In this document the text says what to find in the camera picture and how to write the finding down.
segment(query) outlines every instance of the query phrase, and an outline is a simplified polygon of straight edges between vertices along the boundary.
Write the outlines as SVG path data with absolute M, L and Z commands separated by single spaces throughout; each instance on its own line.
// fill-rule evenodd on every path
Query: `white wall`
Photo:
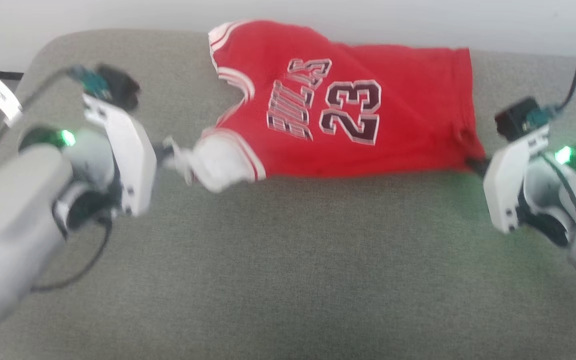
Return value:
M 0 70 L 24 71 L 41 47 L 71 32 L 206 32 L 246 18 L 348 42 L 576 56 L 576 0 L 0 0 Z

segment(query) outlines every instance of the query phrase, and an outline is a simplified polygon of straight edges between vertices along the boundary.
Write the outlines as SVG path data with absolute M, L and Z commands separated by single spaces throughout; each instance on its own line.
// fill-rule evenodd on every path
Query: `white trim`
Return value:
M 213 48 L 210 46 L 210 43 L 208 43 L 208 47 L 210 47 L 210 61 L 212 62 L 214 71 L 215 73 L 219 73 L 219 66 L 217 66 L 217 61 L 215 61 L 215 51 L 213 51 Z
M 229 85 L 235 88 L 239 88 L 244 93 L 244 97 L 242 99 L 243 102 L 247 102 L 249 100 L 250 98 L 249 89 L 246 87 L 246 84 L 244 84 L 241 79 L 231 75 L 225 75 L 224 73 L 220 73 L 217 77 L 221 80 L 226 80 L 226 82 Z
M 228 134 L 226 132 L 214 131 L 210 135 L 199 139 L 199 142 L 197 143 L 197 145 L 195 145 L 195 148 L 208 139 L 219 139 L 220 141 L 232 144 L 233 150 L 236 150 L 239 153 L 239 155 L 241 155 L 242 158 L 245 160 L 246 164 L 248 164 L 249 166 L 250 172 L 247 180 L 249 180 L 250 182 L 254 182 L 254 180 L 256 180 L 255 164 L 252 162 L 252 158 L 247 154 L 246 149 L 243 148 L 242 144 L 240 144 L 236 136 L 232 136 L 231 134 Z
M 214 52 L 223 48 L 224 45 L 228 43 L 228 39 L 230 39 L 233 30 L 250 22 L 251 20 L 227 22 L 210 30 L 210 32 L 208 32 L 208 41 L 210 42 L 212 51 Z
M 213 137 L 217 135 L 230 137 L 232 140 L 236 141 L 239 147 L 246 153 L 250 162 L 252 162 L 252 166 L 254 166 L 254 170 L 256 171 L 256 179 L 264 180 L 266 178 L 266 168 L 264 167 L 264 164 L 261 162 L 253 148 L 251 148 L 248 142 L 246 142 L 246 140 L 242 137 L 242 135 L 238 134 L 234 130 L 224 129 L 221 127 L 206 129 L 201 134 L 202 137 Z
M 219 166 L 220 162 L 222 166 L 225 165 L 224 162 L 228 162 L 226 166 L 230 167 L 232 172 L 214 174 L 207 167 Z M 219 193 L 242 180 L 248 182 L 256 180 L 254 166 L 244 149 L 235 138 L 226 134 L 215 134 L 202 138 L 195 145 L 192 155 L 189 157 L 189 163 L 197 180 L 214 193 Z
M 216 126 L 219 126 L 219 125 L 225 123 L 228 119 L 230 119 L 231 116 L 233 116 L 233 114 L 235 114 L 235 112 L 237 112 L 237 110 L 240 108 L 240 106 L 243 105 L 243 103 L 245 103 L 245 101 L 246 101 L 246 98 L 242 98 L 242 100 L 239 101 L 238 104 L 231 106 L 230 109 L 227 109 L 226 112 L 221 114 L 221 116 L 219 116 L 217 118 L 217 125 Z
M 253 98 L 255 97 L 255 84 L 253 84 L 252 80 L 249 78 L 248 75 L 246 75 L 242 71 L 225 66 L 219 66 L 219 68 L 217 69 L 217 73 L 220 78 L 222 75 L 224 75 L 224 76 L 230 76 L 238 80 L 238 82 L 240 82 L 242 85 L 246 87 L 246 92 L 248 94 L 249 99 L 253 100 Z

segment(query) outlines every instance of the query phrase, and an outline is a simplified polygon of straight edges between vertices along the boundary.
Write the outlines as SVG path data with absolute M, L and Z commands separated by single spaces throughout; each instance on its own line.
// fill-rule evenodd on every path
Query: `red jersey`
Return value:
M 209 40 L 219 78 L 244 97 L 198 146 L 236 144 L 248 180 L 465 170 L 484 156 L 466 48 L 350 46 L 271 21 L 224 23 Z

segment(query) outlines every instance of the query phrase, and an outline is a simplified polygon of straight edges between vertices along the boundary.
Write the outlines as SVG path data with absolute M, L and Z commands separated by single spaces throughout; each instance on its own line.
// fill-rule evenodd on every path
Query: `green led light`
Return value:
M 571 157 L 572 148 L 570 148 L 570 146 L 565 146 L 562 148 L 562 150 L 555 152 L 555 160 L 557 160 L 557 162 L 562 165 L 569 162 Z
M 76 143 L 75 135 L 68 130 L 61 131 L 61 139 L 63 139 L 63 142 L 66 144 L 66 146 L 73 146 Z

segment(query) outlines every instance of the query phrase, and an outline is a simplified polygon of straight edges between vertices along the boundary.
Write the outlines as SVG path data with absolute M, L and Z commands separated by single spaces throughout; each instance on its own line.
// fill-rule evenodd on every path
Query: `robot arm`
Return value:
M 174 156 L 173 141 L 156 152 L 126 112 L 137 101 L 132 79 L 107 67 L 76 69 L 86 89 L 84 114 L 105 135 L 66 131 L 67 141 L 55 143 L 54 133 L 63 132 L 36 128 L 19 156 L 0 168 L 0 322 L 29 294 L 69 233 L 100 216 L 144 214 L 158 162 Z
M 0 321 L 64 246 L 66 235 L 55 221 L 53 205 L 71 180 L 70 162 L 47 145 L 0 169 Z
M 484 193 L 495 228 L 508 234 L 532 226 L 576 269 L 576 147 L 544 153 L 549 131 L 542 125 L 494 153 Z

